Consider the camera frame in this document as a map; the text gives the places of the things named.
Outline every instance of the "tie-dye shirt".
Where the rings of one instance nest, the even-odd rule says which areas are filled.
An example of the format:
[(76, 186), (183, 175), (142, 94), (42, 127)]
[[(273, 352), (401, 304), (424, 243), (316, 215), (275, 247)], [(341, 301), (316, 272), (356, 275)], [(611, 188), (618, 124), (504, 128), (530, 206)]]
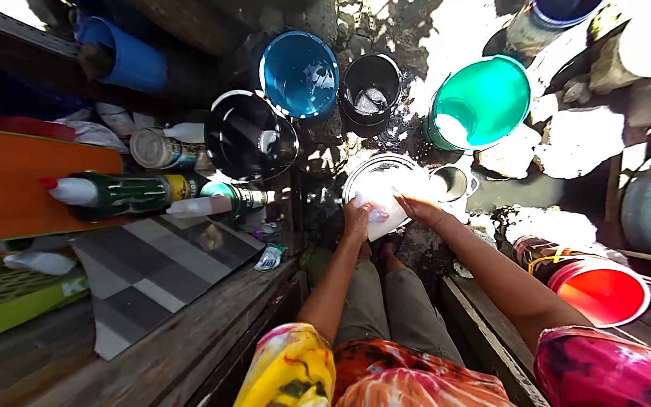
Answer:
[[(554, 407), (651, 406), (651, 348), (594, 328), (548, 329), (535, 359)], [(397, 343), (366, 338), (335, 353), (309, 324), (287, 324), (257, 345), (236, 407), (267, 405), (503, 405), (499, 379)]]

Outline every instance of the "orange board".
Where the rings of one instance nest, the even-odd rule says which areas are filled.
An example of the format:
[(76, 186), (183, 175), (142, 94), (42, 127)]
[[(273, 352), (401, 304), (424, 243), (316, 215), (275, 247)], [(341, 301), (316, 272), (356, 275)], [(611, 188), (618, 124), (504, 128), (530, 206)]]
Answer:
[(86, 223), (52, 198), (38, 180), (94, 170), (121, 174), (119, 154), (95, 145), (0, 131), (0, 240), (119, 225), (126, 219)]

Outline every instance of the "foot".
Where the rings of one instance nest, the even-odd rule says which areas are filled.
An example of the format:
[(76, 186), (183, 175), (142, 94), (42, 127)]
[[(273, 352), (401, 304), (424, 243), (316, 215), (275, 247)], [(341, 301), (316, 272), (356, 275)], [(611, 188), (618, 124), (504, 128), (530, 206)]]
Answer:
[(381, 261), (387, 263), (389, 259), (396, 257), (396, 249), (399, 247), (393, 242), (384, 243), (381, 248)]
[(368, 260), (371, 257), (370, 246), (368, 240), (363, 242), (361, 249), (358, 251), (358, 260)]

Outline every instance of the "sleeve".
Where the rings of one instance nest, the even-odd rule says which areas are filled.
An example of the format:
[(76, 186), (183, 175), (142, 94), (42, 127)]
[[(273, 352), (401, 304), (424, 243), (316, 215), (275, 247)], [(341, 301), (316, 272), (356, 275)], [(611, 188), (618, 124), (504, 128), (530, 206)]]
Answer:
[(651, 347), (599, 329), (547, 329), (534, 373), (554, 407), (651, 405)]
[(234, 405), (327, 406), (335, 382), (329, 343), (311, 324), (285, 324), (258, 342)]

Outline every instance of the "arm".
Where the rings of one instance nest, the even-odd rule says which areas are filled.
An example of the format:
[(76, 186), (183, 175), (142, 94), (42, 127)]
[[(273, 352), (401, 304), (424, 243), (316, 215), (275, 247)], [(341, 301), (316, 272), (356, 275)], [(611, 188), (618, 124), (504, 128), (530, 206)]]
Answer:
[(367, 238), (368, 209), (351, 199), (344, 208), (346, 230), (325, 275), (298, 313), (298, 321), (311, 324), (329, 343), (336, 339), (346, 293), (356, 270), (358, 252)]
[(455, 217), (424, 201), (396, 197), (406, 214), (431, 227), (474, 275), (489, 299), (516, 327), (532, 352), (547, 328), (592, 323), (546, 285), (474, 235)]

